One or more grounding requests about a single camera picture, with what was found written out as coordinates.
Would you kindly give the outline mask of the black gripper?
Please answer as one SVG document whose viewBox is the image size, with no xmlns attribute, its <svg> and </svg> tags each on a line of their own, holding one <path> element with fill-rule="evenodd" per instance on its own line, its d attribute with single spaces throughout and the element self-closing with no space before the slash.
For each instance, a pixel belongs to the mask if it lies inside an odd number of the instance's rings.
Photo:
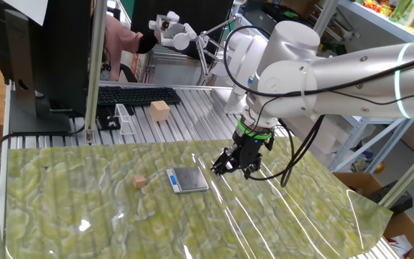
<svg viewBox="0 0 414 259">
<path fill-rule="evenodd" d="M 268 150 L 272 149 L 274 143 L 274 134 L 267 135 L 240 135 L 238 132 L 233 134 L 232 140 L 235 146 L 225 147 L 211 166 L 211 171 L 216 176 L 222 176 L 225 173 L 233 173 L 243 168 L 244 177 L 250 179 L 252 174 L 261 167 L 260 148 L 265 145 Z"/>
</svg>

